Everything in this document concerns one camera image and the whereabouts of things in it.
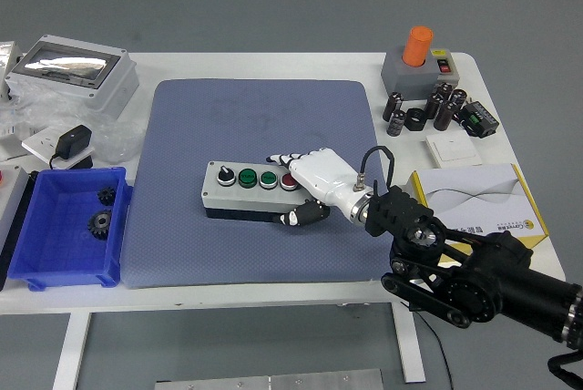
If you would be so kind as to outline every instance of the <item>gray floor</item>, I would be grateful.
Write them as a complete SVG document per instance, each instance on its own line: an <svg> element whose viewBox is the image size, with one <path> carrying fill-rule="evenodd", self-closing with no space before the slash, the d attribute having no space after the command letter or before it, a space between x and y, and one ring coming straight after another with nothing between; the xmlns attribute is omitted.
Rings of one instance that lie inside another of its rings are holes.
<svg viewBox="0 0 583 390"><path fill-rule="evenodd" d="M476 58L567 277L583 282L583 0L0 0L0 41L23 49L53 34L130 52L384 51L417 24ZM2 388L51 388L66 319L0 318ZM502 316L467 331L428 320L456 388L565 388L545 369L567 348L543 335ZM446 388L435 339L418 326L428 383L410 387ZM396 358L383 305L106 314L93 320L79 389L368 367L402 388Z"/></svg>

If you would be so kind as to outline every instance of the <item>yellow box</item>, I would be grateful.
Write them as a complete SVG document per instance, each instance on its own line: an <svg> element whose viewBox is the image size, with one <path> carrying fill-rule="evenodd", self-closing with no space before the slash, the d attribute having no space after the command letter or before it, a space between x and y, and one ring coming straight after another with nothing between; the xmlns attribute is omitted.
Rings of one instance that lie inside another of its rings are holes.
<svg viewBox="0 0 583 390"><path fill-rule="evenodd" d="M477 235L510 231L532 249L548 236L537 205L514 164L414 171L407 191L448 229ZM454 247L470 253L467 244Z"/></svg>

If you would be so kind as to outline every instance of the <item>white table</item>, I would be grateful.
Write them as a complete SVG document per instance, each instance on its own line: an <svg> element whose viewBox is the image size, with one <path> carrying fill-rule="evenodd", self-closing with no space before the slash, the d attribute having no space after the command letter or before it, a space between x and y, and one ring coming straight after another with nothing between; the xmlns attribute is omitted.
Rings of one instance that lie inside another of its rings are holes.
<svg viewBox="0 0 583 390"><path fill-rule="evenodd" d="M455 53L453 56L461 77L459 87L466 90L473 100L480 101L500 120L475 60L463 53ZM131 58L138 63L139 87L119 117L119 121L133 120L145 127L148 124L156 86L167 79L355 80L364 85L378 143L388 146L394 153L393 183L405 184L416 169L435 168L434 160L424 143L428 134L437 133L431 125L422 132L409 132L404 129L398 138L391 138L385 133L386 123L382 119L382 114L387 94L380 76L384 61L383 53L143 53L132 54ZM403 109L415 105L419 106L420 103L405 102ZM449 130L461 129L453 124ZM474 139L473 142L484 163L517 164L517 158L502 126L494 136ZM130 183L133 183L136 177L138 161L139 158L134 158L126 163L116 164L126 167ZM386 159L383 161L386 171ZM94 162L96 168L110 165L98 160ZM21 165L26 171L46 168L46 164L34 157L13 159L8 163ZM549 238L535 248L531 267L561 280L565 279ZM5 289L0 292L0 313L71 313L54 385L55 389L63 390L75 388L91 313L393 301L400 302L400 299L387 293L380 282L237 284L140 290L130 290L124 285L114 289L88 285L29 292L23 282L7 280ZM405 380L424 381L413 318L398 303L394 304L393 309Z"/></svg>

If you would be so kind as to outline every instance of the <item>red button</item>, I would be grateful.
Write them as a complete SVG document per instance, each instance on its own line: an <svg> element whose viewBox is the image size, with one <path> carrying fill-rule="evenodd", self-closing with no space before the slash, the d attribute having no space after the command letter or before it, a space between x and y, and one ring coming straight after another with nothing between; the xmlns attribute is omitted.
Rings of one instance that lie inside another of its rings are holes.
<svg viewBox="0 0 583 390"><path fill-rule="evenodd" d="M286 191L293 191L298 188L298 181L292 177L291 173L285 174L281 177L281 187Z"/></svg>

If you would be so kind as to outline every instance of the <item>wire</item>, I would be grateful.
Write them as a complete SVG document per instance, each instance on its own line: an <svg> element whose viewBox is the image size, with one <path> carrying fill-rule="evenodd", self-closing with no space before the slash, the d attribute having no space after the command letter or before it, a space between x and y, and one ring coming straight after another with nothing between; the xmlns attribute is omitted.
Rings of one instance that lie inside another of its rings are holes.
<svg viewBox="0 0 583 390"><path fill-rule="evenodd" d="M51 156L51 159L48 161L48 166L50 167L50 169L53 169L53 159L59 158L58 153L55 153L53 156Z"/></svg>
<svg viewBox="0 0 583 390"><path fill-rule="evenodd" d="M548 371L569 387L581 390L583 389L583 379L561 367L563 364L571 364L581 360L583 360L583 351L554 356L548 360Z"/></svg>
<svg viewBox="0 0 583 390"><path fill-rule="evenodd" d="M409 306L407 306L405 303L401 302L404 306L407 307L407 309L411 310L411 308L409 308ZM447 372L447 378L449 379L449 388L451 390L455 390L454 389L454 378L452 377L452 372L449 368L449 363L447 362L447 357L445 356L445 349L443 344L441 343L441 339L439 338L439 335L437 335L437 332L435 331L435 329L431 326L431 324L429 324L429 322L426 321L426 319L424 319L424 317L418 313L417 311L412 311L412 313L416 314L422 321L423 323L425 323L425 325L429 328L429 331L431 331L433 333L433 335L435 336L435 339L437 340L437 343L439 344L439 350L441 351L441 355L444 358L444 363L445 363L445 371Z"/></svg>
<svg viewBox="0 0 583 390"><path fill-rule="evenodd" d="M393 180L394 155L393 152L389 150L386 146L375 146L372 149L369 149L366 153L364 153L360 172L361 174L364 174L364 169L366 168L366 161L368 160L369 156L371 156L376 150L381 150L389 159L389 171L386 174L386 188L389 189L391 187L391 181Z"/></svg>

